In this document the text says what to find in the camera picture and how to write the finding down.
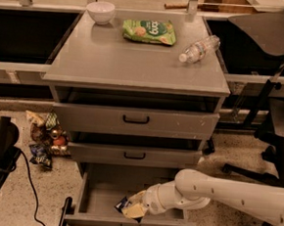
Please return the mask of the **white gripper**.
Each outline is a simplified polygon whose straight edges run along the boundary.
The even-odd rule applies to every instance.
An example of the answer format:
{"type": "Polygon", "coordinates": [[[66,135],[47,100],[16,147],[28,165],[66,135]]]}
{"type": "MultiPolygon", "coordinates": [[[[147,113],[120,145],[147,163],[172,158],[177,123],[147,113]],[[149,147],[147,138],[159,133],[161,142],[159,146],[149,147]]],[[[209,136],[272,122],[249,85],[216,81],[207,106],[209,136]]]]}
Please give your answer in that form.
{"type": "Polygon", "coordinates": [[[123,216],[128,219],[140,219],[149,211],[152,215],[159,213],[159,186],[150,186],[147,190],[140,191],[128,198],[128,203],[121,209],[123,216]]]}

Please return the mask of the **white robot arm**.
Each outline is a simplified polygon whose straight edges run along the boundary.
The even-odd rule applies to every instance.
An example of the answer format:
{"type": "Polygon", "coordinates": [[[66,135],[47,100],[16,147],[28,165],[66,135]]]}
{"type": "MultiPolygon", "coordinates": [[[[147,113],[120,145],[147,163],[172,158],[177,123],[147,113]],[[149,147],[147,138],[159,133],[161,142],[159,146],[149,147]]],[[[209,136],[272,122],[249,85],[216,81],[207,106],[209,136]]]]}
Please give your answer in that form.
{"type": "Polygon", "coordinates": [[[130,198],[123,198],[119,211],[140,219],[169,209],[198,209],[210,200],[225,203],[274,226],[284,226],[284,188],[214,178],[203,172],[183,169],[172,181],[150,186],[130,198]]]}

